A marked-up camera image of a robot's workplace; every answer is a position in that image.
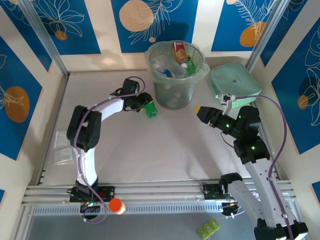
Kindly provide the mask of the small green soda bottle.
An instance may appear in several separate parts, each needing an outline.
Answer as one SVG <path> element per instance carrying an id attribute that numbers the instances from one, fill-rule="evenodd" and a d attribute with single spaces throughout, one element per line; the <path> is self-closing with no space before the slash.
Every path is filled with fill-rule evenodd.
<path id="1" fill-rule="evenodd" d="M 149 102 L 144 106 L 146 116 L 151 119 L 155 118 L 158 115 L 158 110 L 155 106 L 154 101 Z"/>

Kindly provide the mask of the long clear plastic bottle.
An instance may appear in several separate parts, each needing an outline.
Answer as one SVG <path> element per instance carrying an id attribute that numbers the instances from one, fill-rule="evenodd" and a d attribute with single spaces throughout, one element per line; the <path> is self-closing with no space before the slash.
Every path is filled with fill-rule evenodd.
<path id="1" fill-rule="evenodd" d="M 172 57 L 167 55 L 158 55 L 157 57 L 150 60 L 150 64 L 154 70 L 160 73 L 160 70 L 168 69 L 172 71 L 175 77 L 182 78 L 187 75 L 187 70 L 178 64 Z"/>

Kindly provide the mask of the large green bottle yellow cap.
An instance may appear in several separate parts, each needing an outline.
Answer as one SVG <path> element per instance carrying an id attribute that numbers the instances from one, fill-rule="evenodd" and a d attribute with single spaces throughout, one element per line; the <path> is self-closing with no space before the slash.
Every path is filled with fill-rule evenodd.
<path id="1" fill-rule="evenodd" d="M 187 66 L 186 70 L 187 70 L 188 75 L 192 75 L 196 72 L 196 66 L 195 66 L 190 55 L 187 55 L 186 66 Z"/>

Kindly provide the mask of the red-label orange drink bottle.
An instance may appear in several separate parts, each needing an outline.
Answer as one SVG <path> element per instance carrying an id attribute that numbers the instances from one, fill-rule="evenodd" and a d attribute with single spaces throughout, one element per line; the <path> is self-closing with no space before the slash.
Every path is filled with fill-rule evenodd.
<path id="1" fill-rule="evenodd" d="M 172 44 L 172 50 L 173 50 L 173 56 L 175 61 L 181 65 L 184 69 L 186 69 L 187 61 L 188 61 L 188 55 L 185 49 L 185 44 L 183 41 L 175 41 Z"/>

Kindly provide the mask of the grey translucent waste bin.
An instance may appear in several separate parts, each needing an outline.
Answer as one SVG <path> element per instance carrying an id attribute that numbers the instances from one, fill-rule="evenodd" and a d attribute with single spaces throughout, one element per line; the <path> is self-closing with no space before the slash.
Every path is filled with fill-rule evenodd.
<path id="1" fill-rule="evenodd" d="M 171 83 L 159 83 L 153 81 L 155 98 L 164 108 L 171 110 L 182 109 L 189 104 L 198 82 L 178 83 L 173 81 Z"/>

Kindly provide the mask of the pale green bin liner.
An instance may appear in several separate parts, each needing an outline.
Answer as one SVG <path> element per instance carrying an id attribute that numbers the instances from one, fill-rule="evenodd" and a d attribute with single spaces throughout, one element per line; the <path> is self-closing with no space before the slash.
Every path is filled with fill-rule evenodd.
<path id="1" fill-rule="evenodd" d="M 148 50 L 144 53 L 145 61 L 147 63 L 147 70 L 151 74 L 153 81 L 155 83 L 171 83 L 177 81 L 179 84 L 182 83 L 197 83 L 201 79 L 203 79 L 210 71 L 209 65 L 206 63 L 205 55 L 199 49 L 198 46 L 192 43 L 188 43 L 184 41 L 184 46 L 187 55 L 189 55 L 196 67 L 195 73 L 192 75 L 187 75 L 180 78 L 171 78 L 166 77 L 159 73 L 157 70 L 154 70 L 151 66 L 150 60 L 159 56 L 169 56 L 174 58 L 173 53 L 173 43 L 175 40 L 170 41 L 160 41 L 151 45 Z"/>

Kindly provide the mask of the mint green zip case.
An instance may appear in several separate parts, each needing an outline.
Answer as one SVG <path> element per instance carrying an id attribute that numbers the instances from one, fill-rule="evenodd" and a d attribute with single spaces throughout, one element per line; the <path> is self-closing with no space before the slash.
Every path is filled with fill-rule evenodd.
<path id="1" fill-rule="evenodd" d="M 221 101 L 221 94 L 236 97 L 257 96 L 262 88 L 250 75 L 248 70 L 239 62 L 231 62 L 213 68 L 209 72 L 208 84 L 217 101 Z"/>

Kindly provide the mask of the clear plastic zip bag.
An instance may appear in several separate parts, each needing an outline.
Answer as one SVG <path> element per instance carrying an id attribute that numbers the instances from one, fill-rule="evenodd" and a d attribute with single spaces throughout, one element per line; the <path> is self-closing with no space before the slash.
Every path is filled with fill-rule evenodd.
<path id="1" fill-rule="evenodd" d="M 58 150 L 53 154 L 53 159 L 55 165 L 70 164 L 73 161 L 73 149 L 68 147 Z"/>
<path id="2" fill-rule="evenodd" d="M 54 147 L 62 148 L 70 146 L 70 140 L 67 138 L 66 131 L 57 131 L 55 134 Z"/>

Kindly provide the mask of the orange-capped pill bottle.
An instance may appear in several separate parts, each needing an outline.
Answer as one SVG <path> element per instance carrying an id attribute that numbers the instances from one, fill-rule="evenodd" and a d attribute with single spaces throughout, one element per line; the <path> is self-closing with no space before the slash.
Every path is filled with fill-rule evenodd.
<path id="1" fill-rule="evenodd" d="M 117 215 L 122 215 L 126 211 L 125 203 L 119 198 L 113 198 L 110 200 L 108 204 L 109 210 Z"/>

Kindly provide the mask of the lime green segmented case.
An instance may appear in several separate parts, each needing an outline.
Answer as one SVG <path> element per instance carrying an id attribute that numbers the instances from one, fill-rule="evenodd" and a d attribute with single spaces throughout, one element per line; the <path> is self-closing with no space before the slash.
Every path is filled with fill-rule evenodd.
<path id="1" fill-rule="evenodd" d="M 200 227 L 197 232 L 202 240 L 207 240 L 211 235 L 220 229 L 220 224 L 213 218 L 209 222 Z"/>

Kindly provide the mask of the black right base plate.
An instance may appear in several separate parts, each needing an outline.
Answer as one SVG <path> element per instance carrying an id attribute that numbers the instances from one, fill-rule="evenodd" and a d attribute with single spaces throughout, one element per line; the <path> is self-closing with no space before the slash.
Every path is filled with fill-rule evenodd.
<path id="1" fill-rule="evenodd" d="M 223 200 L 225 198 L 223 195 L 222 187 L 218 183 L 204 183 L 201 185 L 200 189 L 203 192 L 205 200 Z"/>

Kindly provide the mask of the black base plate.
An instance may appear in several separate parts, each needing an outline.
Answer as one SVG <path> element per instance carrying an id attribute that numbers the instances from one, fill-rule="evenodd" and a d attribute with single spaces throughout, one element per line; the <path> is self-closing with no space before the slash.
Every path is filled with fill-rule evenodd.
<path id="1" fill-rule="evenodd" d="M 114 186 L 98 186 L 95 190 L 104 202 L 109 202 L 115 197 Z M 93 193 L 92 195 L 86 195 L 84 193 L 77 192 L 76 187 L 72 187 L 66 191 L 70 197 L 71 203 L 85 203 L 85 202 L 100 202 L 99 198 Z"/>
<path id="2" fill-rule="evenodd" d="M 223 200 L 225 198 L 223 195 L 222 187 L 218 183 L 204 183 L 201 185 L 200 189 L 203 192 L 205 200 Z"/>

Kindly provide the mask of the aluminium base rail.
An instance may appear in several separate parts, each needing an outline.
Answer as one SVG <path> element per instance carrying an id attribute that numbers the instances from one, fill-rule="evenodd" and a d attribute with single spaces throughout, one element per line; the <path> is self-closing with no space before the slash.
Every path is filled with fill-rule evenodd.
<path id="1" fill-rule="evenodd" d="M 103 187 L 114 187 L 114 196 L 128 204 L 203 203 L 202 183 L 218 184 L 217 179 L 151 181 L 128 183 L 102 183 Z M 22 206 L 70 205 L 67 190 L 71 185 L 28 186 L 22 198 Z"/>

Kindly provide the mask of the aluminium frame post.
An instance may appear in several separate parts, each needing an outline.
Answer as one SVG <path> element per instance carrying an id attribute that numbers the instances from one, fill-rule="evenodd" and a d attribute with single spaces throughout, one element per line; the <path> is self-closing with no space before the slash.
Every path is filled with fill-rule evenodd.
<path id="1" fill-rule="evenodd" d="M 64 77 L 68 78 L 70 72 L 67 70 L 65 64 L 63 63 L 59 51 L 57 50 L 42 20 L 33 7 L 33 4 L 29 0 L 17 0 L 17 2 L 24 16 L 28 20 L 30 26 L 34 30 L 35 34 L 45 48 L 46 52 L 49 54 L 52 61 L 57 66 L 58 70 Z"/>
<path id="2" fill-rule="evenodd" d="M 252 72 L 257 63 L 265 68 L 276 53 L 289 29 L 294 23 L 293 13 L 289 11 L 291 0 L 275 0 L 263 30 L 246 63 L 246 69 Z"/>

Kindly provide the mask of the black electronics bracket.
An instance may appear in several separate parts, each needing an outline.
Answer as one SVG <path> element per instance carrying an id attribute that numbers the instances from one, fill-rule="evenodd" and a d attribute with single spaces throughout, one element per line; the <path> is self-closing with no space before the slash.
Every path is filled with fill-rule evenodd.
<path id="1" fill-rule="evenodd" d="M 236 216 L 243 214 L 245 211 L 239 206 L 238 202 L 222 203 L 222 214 L 226 219 L 234 219 Z"/>
<path id="2" fill-rule="evenodd" d="M 93 201 L 82 204 L 79 210 L 80 216 L 87 221 L 95 219 L 100 211 L 101 206 L 95 204 Z"/>

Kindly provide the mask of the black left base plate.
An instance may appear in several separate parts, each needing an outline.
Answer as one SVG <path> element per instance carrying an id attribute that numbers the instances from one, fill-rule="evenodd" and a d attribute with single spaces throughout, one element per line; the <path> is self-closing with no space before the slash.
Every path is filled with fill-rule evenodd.
<path id="1" fill-rule="evenodd" d="M 104 202 L 109 202 L 115 197 L 114 186 L 98 186 L 95 190 Z M 93 193 L 92 195 L 86 195 L 84 193 L 77 192 L 76 187 L 72 187 L 66 191 L 70 197 L 71 203 L 85 203 L 85 202 L 100 202 L 99 198 Z"/>

